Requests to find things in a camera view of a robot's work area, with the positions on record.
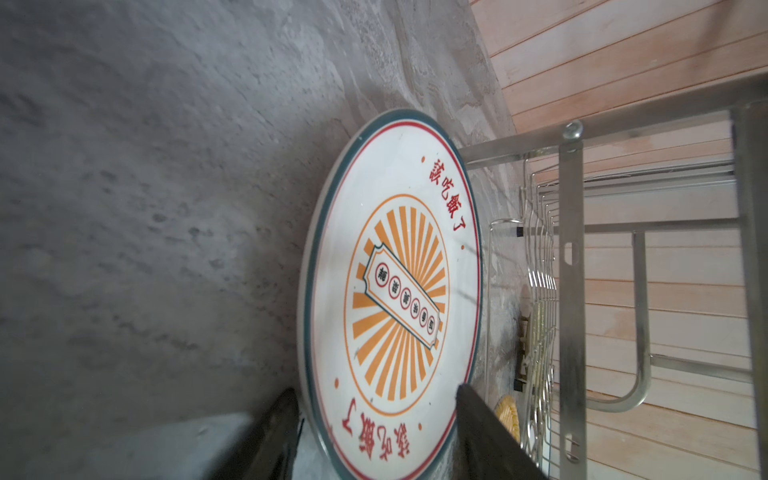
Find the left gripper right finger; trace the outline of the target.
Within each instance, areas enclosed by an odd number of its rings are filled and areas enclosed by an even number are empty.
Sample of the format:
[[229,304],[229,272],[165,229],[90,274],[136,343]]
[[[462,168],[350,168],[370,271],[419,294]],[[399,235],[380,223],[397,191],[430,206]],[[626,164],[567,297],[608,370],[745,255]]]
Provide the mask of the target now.
[[456,414],[459,479],[545,479],[469,384],[457,389]]

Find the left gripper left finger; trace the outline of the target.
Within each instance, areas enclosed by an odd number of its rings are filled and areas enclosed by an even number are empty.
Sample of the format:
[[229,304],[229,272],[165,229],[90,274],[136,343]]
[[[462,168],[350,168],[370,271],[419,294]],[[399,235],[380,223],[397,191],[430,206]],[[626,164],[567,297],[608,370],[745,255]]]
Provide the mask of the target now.
[[207,474],[207,479],[291,479],[300,434],[293,388],[284,390]]

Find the small orange sunburst plate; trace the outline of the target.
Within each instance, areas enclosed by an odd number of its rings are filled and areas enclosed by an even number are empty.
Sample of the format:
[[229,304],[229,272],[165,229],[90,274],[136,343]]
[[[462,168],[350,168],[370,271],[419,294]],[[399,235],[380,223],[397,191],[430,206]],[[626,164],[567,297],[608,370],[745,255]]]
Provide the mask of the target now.
[[481,330],[481,228],[445,130],[385,112],[323,186],[297,305],[303,402],[344,479],[416,479],[446,450]]

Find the stainless steel dish rack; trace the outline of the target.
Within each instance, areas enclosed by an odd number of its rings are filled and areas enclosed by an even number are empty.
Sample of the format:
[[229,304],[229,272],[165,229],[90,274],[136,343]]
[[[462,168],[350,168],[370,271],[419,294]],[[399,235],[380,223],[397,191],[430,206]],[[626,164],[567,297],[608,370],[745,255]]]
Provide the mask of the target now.
[[516,170],[480,397],[514,396],[545,478],[765,478],[766,75],[461,154]]

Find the orange woven pattern plate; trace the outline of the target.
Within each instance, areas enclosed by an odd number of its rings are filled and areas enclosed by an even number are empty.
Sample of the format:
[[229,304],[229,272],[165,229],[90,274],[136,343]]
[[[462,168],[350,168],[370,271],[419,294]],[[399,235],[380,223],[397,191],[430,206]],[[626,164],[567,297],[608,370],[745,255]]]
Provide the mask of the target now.
[[495,407],[495,415],[513,439],[520,443],[520,421],[513,395],[504,395]]

